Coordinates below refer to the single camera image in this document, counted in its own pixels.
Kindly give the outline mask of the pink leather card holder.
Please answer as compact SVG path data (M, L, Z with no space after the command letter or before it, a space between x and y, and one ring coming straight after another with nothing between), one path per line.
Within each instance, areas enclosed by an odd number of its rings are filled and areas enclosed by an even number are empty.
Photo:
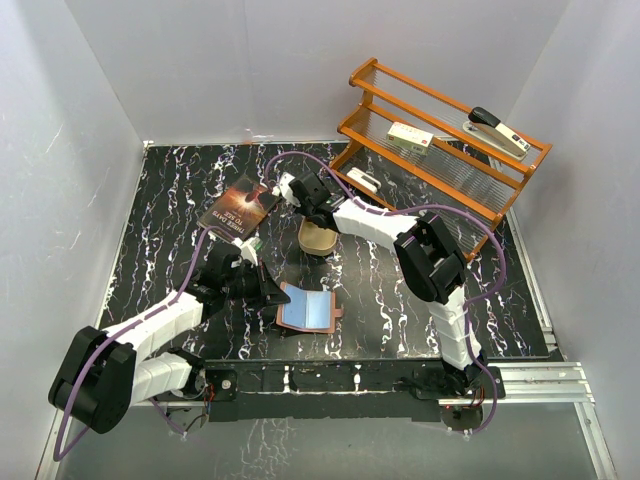
M302 333L332 334L343 309L336 304L333 291L303 290L286 282L280 288L290 301L278 307L276 324Z

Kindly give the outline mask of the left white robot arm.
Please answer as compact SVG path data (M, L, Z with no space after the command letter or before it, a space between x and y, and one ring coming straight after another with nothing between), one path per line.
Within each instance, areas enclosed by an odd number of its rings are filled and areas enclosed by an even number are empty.
M192 270L181 287L148 310L112 327L76 333L48 393L49 403L104 434L129 407L165 392L200 396L207 376L200 361L177 349L159 350L219 312L229 300L259 308L286 305L290 297L262 261L227 246Z

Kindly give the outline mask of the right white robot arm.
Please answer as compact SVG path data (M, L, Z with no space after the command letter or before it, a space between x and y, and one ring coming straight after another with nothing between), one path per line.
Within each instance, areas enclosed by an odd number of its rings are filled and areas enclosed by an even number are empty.
M466 259L442 218L397 214L332 193L313 172L278 181L282 197L314 225L361 237L393 253L409 290L427 303L440 341L447 393L466 397L482 382L482 347L465 330Z

